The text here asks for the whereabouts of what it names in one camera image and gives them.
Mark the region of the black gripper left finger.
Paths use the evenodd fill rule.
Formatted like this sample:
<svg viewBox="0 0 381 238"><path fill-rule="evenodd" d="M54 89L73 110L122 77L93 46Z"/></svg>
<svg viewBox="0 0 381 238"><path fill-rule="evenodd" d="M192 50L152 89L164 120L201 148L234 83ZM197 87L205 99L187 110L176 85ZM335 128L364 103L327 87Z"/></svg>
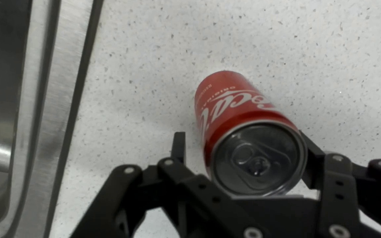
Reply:
<svg viewBox="0 0 381 238"><path fill-rule="evenodd" d="M156 165L117 166L70 238L134 238L152 208L164 211L180 238L262 238L248 211L185 165L184 132Z"/></svg>

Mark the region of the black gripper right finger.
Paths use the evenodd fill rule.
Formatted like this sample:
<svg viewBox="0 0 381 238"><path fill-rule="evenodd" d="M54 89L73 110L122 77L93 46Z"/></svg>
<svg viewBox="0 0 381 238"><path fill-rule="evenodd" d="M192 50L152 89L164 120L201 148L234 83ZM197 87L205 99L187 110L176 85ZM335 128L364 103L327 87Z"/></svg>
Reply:
<svg viewBox="0 0 381 238"><path fill-rule="evenodd" d="M381 224L381 158L367 166L338 151L326 151L307 134L303 181L320 191L318 235L320 238L381 238L360 212Z"/></svg>

